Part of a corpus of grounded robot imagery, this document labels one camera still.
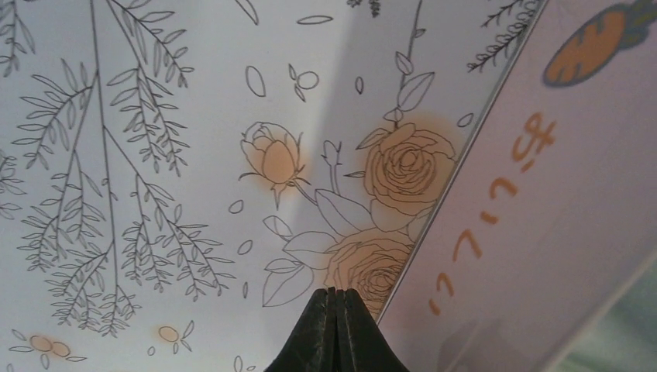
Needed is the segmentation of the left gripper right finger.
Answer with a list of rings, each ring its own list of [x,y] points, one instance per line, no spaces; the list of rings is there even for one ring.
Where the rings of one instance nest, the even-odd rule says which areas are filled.
[[[336,292],[335,336],[337,371],[408,372],[352,288]]]

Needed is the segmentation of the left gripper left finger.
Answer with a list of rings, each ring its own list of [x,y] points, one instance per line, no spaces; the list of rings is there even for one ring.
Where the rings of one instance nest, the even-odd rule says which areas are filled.
[[[335,369],[336,289],[313,292],[283,348],[266,372],[330,372]]]

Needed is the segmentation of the metal tin of chess pieces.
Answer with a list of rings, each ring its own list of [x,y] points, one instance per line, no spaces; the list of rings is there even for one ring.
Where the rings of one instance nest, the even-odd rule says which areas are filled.
[[[656,253],[656,3],[547,1],[380,327],[412,371],[539,371]]]

